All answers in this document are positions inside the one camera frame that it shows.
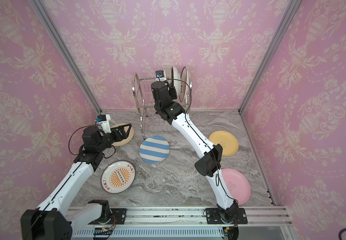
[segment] red wire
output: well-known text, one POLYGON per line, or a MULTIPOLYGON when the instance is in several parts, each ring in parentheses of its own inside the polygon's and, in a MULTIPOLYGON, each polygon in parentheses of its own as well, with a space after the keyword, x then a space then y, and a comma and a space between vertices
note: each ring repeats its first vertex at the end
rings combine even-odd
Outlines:
POLYGON ((234 220, 234 223, 235 223, 235 225, 233 227, 229 228, 229 229, 232 229, 232 228, 237 226, 237 220, 236 219, 234 220))
POLYGON ((114 224, 116 223, 116 217, 114 215, 113 215, 113 218, 114 218, 114 222, 110 228, 113 228, 114 224))

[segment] dish rack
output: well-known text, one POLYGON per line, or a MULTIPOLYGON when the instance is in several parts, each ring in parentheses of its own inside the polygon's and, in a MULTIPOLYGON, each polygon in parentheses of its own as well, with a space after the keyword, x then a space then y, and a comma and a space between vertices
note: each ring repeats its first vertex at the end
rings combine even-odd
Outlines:
MULTIPOLYGON (((167 121, 163 120, 160 115, 156 114, 154 109, 154 98, 151 91, 150 85, 152 82, 156 81, 156 78, 139 78, 137 73, 134 76, 133 81, 133 95, 136 102, 136 107, 140 115, 140 127, 142 137, 147 138, 148 134, 157 134, 165 132, 178 132, 174 127, 172 127, 167 121)), ((189 85, 190 91, 187 91, 187 86, 185 90, 187 94, 183 101, 181 102, 179 98, 176 99, 178 103, 190 114, 188 107, 190 105, 189 93, 192 89, 192 82, 189 79, 187 84, 189 85)))

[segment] marble floor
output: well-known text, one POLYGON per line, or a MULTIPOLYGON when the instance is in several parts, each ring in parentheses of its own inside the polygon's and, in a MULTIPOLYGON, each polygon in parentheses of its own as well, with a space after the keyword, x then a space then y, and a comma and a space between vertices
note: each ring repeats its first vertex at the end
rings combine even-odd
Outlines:
MULTIPOLYGON (((79 190, 71 206, 85 206, 92 199, 106 199, 110 206, 216 205, 216 197, 208 181, 194 168, 194 163, 198 160, 197 154, 179 132, 155 134, 169 142, 169 156, 158 164, 146 163, 138 153, 139 146, 143 142, 138 113, 111 112, 109 114, 112 118, 111 125, 122 122, 131 123, 135 128, 135 135, 128 144, 116 147, 116 153, 111 158, 101 161, 96 172, 79 190), (109 164, 118 160, 133 163, 136 179, 123 193, 109 194, 101 187, 101 175, 109 164)), ((232 156, 223 156, 221 167, 236 169, 248 179, 251 195, 243 205, 271 205, 240 115, 236 111, 192 111, 190 116, 192 122, 206 137, 214 131, 225 130, 238 139, 237 153, 232 156)), ((113 148, 105 150, 104 153, 110 156, 113 148)))

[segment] yellow plate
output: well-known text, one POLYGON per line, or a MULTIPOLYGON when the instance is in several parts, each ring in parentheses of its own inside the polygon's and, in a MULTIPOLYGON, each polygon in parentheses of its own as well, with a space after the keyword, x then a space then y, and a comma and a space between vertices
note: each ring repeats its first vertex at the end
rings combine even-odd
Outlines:
MULTIPOLYGON (((113 125, 113 126, 110 126, 110 127, 118 127, 118 126, 126 125, 126 124, 127 124, 127 123, 118 123, 118 124, 113 125)), ((133 126, 132 126, 132 128, 130 129, 128 138, 126 138, 126 139, 124 139, 124 140, 122 140, 122 141, 120 141, 120 142, 115 142, 115 143, 113 143, 112 145, 115 146, 115 147, 125 145, 125 144, 127 144, 128 142, 130 142, 130 140, 131 140, 133 137, 134 137, 134 128, 133 128, 133 126)))
POLYGON ((230 132, 215 131, 209 136, 209 141, 222 146, 222 156, 233 155, 238 150, 238 141, 230 132))

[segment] pink damask wallpaper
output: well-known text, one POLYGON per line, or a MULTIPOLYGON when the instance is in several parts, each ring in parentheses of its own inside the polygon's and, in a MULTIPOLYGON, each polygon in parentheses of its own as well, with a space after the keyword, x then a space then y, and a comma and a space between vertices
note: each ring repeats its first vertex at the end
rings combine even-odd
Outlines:
POLYGON ((346 227, 346 0, 301 2, 244 118, 299 239, 338 239, 346 227))
POLYGON ((194 108, 237 109, 288 0, 43 3, 101 108, 135 108, 134 73, 174 65, 190 70, 194 108))
POLYGON ((69 137, 94 115, 30 3, 0 0, 0 239, 21 238, 22 213, 64 177, 69 137))

